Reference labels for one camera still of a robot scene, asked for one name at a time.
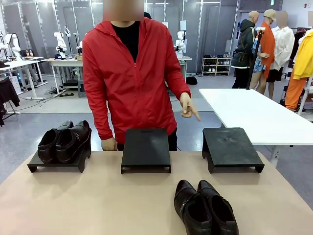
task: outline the table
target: table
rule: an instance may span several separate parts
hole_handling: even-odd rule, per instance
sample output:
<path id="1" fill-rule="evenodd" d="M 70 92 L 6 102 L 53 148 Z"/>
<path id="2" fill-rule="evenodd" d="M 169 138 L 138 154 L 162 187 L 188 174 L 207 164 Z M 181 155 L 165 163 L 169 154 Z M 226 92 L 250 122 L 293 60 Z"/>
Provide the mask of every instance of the table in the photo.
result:
<path id="1" fill-rule="evenodd" d="M 70 77 L 70 75 L 68 73 L 68 70 L 66 70 L 65 67 L 76 67 L 77 68 L 78 80 L 82 79 L 82 77 L 80 75 L 80 71 L 79 71 L 79 68 L 83 66 L 83 61 L 81 61 L 81 60 L 75 60 L 75 59 L 66 59 L 66 60 L 57 59 L 56 60 L 54 58 L 50 58 L 50 59 L 42 60 L 42 62 L 49 62 L 51 64 L 52 71 L 53 71 L 53 76 L 54 76 L 54 81 L 55 81 L 55 85 L 57 87 L 58 94 L 60 92 L 59 92 L 59 88 L 58 88 L 58 85 L 57 85 L 57 80 L 56 80 L 56 74 L 55 74 L 55 71 L 54 71 L 54 67 L 57 68 L 57 74 L 58 74 L 58 77 L 59 77 L 59 80 L 60 80 L 60 84 L 63 84 L 62 76 L 61 76 L 61 74 L 62 74 L 61 68 L 62 68 L 64 74 L 67 74 L 67 76 Z"/>
<path id="2" fill-rule="evenodd" d="M 274 145 L 277 166 L 284 145 L 313 145 L 313 124 L 282 105 L 246 89 L 200 89 L 224 127 L 241 127 L 253 145 Z"/>
<path id="3" fill-rule="evenodd" d="M 24 60 L 41 60 L 43 59 L 44 57 L 43 56 L 34 56 L 34 57 L 22 57 Z M 37 74 L 38 74 L 38 77 L 39 77 L 39 81 L 40 81 L 40 84 L 38 84 L 38 86 L 42 86 L 42 85 L 45 85 L 47 84 L 47 82 L 43 82 L 43 77 L 41 75 L 41 71 L 40 71 L 40 68 L 39 68 L 39 64 L 36 63 L 36 66 L 35 66 L 35 69 L 37 71 Z"/>
<path id="4" fill-rule="evenodd" d="M 182 58 L 179 58 L 178 60 L 179 60 L 180 66 L 181 66 L 182 74 L 183 74 L 185 81 L 186 81 L 186 78 L 187 78 L 187 61 L 192 60 L 192 58 L 190 58 L 189 56 L 183 56 Z"/>
<path id="5" fill-rule="evenodd" d="M 25 88 L 26 88 L 26 83 L 25 83 L 22 71 L 26 70 L 27 78 L 29 80 L 31 90 L 33 92 L 33 97 L 26 97 L 25 99 L 44 99 L 44 98 L 41 98 L 41 97 L 37 97 L 36 91 L 35 91 L 35 87 L 34 87 L 34 83 L 33 83 L 32 79 L 31 79 L 30 73 L 32 73 L 34 78 L 36 78 L 36 74 L 35 74 L 35 72 L 34 72 L 34 70 L 32 68 L 31 68 L 31 70 L 29 69 L 30 65 L 32 65 L 32 64 L 37 64 L 38 65 L 38 62 L 39 61 L 37 61 L 37 60 L 32 60 L 32 61 L 16 60 L 16 61 L 11 61 L 11 62 L 5 63 L 6 65 L 9 65 L 9 67 L 0 68 L 0 71 L 8 71 L 10 76 L 12 76 L 12 72 L 18 71 L 20 73 L 21 78 L 22 78 L 22 85 Z"/>
<path id="6" fill-rule="evenodd" d="M 209 181 L 234 210 L 240 235 L 311 235 L 313 211 L 259 154 L 261 174 L 209 174 L 201 152 L 171 152 L 171 174 L 121 174 L 122 152 L 92 152 L 84 173 L 30 173 L 0 185 L 1 235 L 185 235 L 174 209 L 181 179 Z"/>

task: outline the red hooded jacket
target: red hooded jacket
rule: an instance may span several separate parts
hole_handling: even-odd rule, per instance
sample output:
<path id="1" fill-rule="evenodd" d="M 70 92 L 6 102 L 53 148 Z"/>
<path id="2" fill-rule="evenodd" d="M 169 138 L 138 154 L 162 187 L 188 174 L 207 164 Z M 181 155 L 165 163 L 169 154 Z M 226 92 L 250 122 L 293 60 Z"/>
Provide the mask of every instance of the red hooded jacket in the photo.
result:
<path id="1" fill-rule="evenodd" d="M 177 127 L 165 82 L 180 98 L 186 85 L 167 27 L 148 18 L 140 22 L 139 51 L 134 62 L 110 22 L 102 22 L 83 40 L 84 88 L 100 139 L 124 144 L 130 128 Z"/>

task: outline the jacket hood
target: jacket hood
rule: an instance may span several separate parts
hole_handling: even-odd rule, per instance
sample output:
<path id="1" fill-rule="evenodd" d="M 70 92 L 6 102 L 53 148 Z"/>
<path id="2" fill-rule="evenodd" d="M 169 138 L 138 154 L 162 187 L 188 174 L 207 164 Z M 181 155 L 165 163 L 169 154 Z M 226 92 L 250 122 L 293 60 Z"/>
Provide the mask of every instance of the jacket hood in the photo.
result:
<path id="1" fill-rule="evenodd" d="M 145 36 L 147 32 L 149 31 L 151 24 L 152 24 L 152 20 L 144 17 L 143 21 L 140 21 L 140 27 L 139 27 L 140 33 L 143 33 L 143 35 Z M 101 23 L 97 24 L 94 29 L 102 33 L 117 37 L 116 32 L 113 29 L 113 26 L 110 21 L 102 21 Z"/>
<path id="2" fill-rule="evenodd" d="M 244 32 L 249 27 L 255 27 L 255 24 L 247 19 L 244 19 L 240 25 L 240 32 Z"/>

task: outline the black leather shoe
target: black leather shoe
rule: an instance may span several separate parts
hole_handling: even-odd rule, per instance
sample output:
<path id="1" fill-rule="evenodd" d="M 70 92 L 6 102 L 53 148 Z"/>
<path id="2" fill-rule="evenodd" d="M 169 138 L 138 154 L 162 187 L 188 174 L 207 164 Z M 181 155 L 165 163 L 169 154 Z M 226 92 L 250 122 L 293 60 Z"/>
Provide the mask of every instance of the black leather shoe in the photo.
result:
<path id="1" fill-rule="evenodd" d="M 211 235 L 212 216 L 202 195 L 186 180 L 176 188 L 174 207 L 188 235 Z"/>
<path id="2" fill-rule="evenodd" d="M 62 163 L 69 163 L 75 154 L 82 151 L 84 144 L 90 141 L 91 129 L 86 120 L 63 131 L 56 144 L 56 157 Z"/>
<path id="3" fill-rule="evenodd" d="M 72 121 L 64 122 L 60 127 L 47 131 L 38 145 L 38 157 L 45 164 L 52 163 L 55 159 L 55 144 L 57 143 L 61 133 L 73 127 Z"/>
<path id="4" fill-rule="evenodd" d="M 205 197 L 212 214 L 212 234 L 239 235 L 237 222 L 230 203 L 221 197 L 216 189 L 205 180 L 199 182 L 198 193 Z"/>

